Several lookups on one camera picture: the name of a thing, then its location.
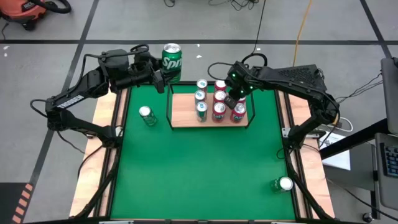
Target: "white paper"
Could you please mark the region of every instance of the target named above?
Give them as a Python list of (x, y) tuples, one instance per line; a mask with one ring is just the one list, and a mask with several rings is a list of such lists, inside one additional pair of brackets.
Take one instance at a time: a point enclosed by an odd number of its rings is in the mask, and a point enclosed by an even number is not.
[[(322, 138), (319, 139), (319, 144), (322, 144), (323, 140), (328, 135), (329, 135), (329, 132), (327, 131), (326, 134), (324, 136), (322, 136)], [(328, 139), (325, 141), (325, 143), (323, 144), (323, 146), (320, 149), (322, 150), (324, 147), (327, 147), (327, 146), (333, 144), (334, 142), (337, 142), (343, 138), (345, 138), (345, 136), (331, 133), (330, 136), (328, 137)], [(322, 163), (324, 165), (333, 166), (333, 167), (337, 167), (340, 169), (351, 170), (351, 164), (349, 163), (349, 151), (348, 150), (341, 152), (337, 155), (334, 155), (332, 157), (329, 157), (327, 159), (324, 159), (324, 160), (322, 160)]]

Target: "wooden tray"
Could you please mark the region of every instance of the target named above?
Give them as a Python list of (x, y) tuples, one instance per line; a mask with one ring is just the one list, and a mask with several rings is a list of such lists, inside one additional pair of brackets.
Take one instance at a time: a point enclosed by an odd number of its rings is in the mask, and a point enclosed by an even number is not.
[(199, 122), (195, 110), (195, 97), (193, 93), (175, 93), (172, 103), (172, 126), (174, 128), (200, 128), (200, 127), (242, 127), (248, 125), (248, 114), (246, 113), (239, 123), (230, 120), (231, 109), (226, 109), (222, 122), (213, 121), (213, 94), (208, 93), (206, 101), (207, 120)]

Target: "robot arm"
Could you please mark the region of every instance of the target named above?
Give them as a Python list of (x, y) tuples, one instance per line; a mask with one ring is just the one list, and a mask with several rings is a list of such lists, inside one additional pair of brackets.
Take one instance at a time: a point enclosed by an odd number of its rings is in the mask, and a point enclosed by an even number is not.
[[(97, 136), (104, 147), (116, 147), (119, 142), (114, 128), (78, 119), (67, 109), (84, 99), (104, 96), (108, 89), (116, 93), (143, 83), (151, 83), (158, 93), (163, 93), (165, 79), (159, 71), (160, 59), (151, 56), (148, 49), (147, 45), (139, 45), (131, 49), (130, 53), (119, 49), (90, 55), (98, 59), (99, 67), (80, 77), (74, 87), (46, 100), (48, 128), (54, 131), (71, 129)], [(135, 55), (131, 65), (128, 55)]]
[(225, 80), (231, 90), (224, 102), (232, 109), (240, 98), (257, 89), (280, 90), (308, 100), (311, 117), (291, 127), (285, 139), (287, 147), (299, 149), (309, 132), (321, 124), (334, 122), (338, 116), (338, 103), (326, 93), (323, 79), (322, 71), (315, 65), (272, 69), (266, 63), (263, 67), (249, 68), (244, 61), (235, 62)]

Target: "can lid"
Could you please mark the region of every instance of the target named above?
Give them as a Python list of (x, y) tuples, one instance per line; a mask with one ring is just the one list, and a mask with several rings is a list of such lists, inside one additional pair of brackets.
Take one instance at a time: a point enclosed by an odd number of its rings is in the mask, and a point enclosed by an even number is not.
[(200, 112), (204, 112), (207, 110), (207, 104), (205, 102), (199, 102), (197, 104), (197, 110)]
[(216, 91), (216, 93), (214, 94), (214, 97), (215, 97), (217, 100), (224, 100), (225, 97), (226, 97), (226, 93), (225, 93), (224, 91), (218, 90), (218, 91)]
[(226, 109), (225, 104), (224, 103), (215, 103), (214, 104), (214, 111), (217, 113), (222, 113), (224, 112)]
[(148, 106), (141, 106), (141, 108), (139, 108), (139, 114), (141, 116), (148, 116), (150, 114), (150, 108)]
[(244, 107), (244, 105), (242, 103), (238, 103), (234, 110), (240, 114), (243, 114), (244, 112), (246, 112), (246, 108)]
[(226, 87), (226, 84), (223, 80), (217, 80), (216, 81), (216, 86), (220, 87), (220, 88), (224, 88)]
[(197, 81), (197, 86), (199, 86), (200, 88), (204, 88), (207, 86), (207, 81), (205, 79), (201, 78)]
[(290, 190), (293, 188), (293, 181), (288, 177), (282, 177), (279, 180), (279, 185), (284, 190)]
[(167, 52), (167, 53), (177, 53), (181, 51), (181, 47), (178, 44), (175, 43), (168, 43), (165, 44), (163, 49)]
[(203, 100), (205, 98), (206, 94), (204, 91), (198, 90), (195, 92), (195, 98), (198, 100)]

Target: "green felt mat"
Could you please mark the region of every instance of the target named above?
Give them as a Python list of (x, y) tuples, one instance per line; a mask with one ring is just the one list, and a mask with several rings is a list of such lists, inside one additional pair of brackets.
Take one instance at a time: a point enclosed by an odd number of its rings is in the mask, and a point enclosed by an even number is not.
[[(193, 93), (195, 86), (174, 90)], [(142, 86), (131, 94), (111, 218), (294, 219), (290, 193), (270, 187), (287, 175), (275, 156), (282, 139), (273, 91), (254, 92), (256, 117), (248, 129), (174, 131), (165, 117), (167, 93)], [(144, 105), (158, 118), (153, 127), (139, 116)]]

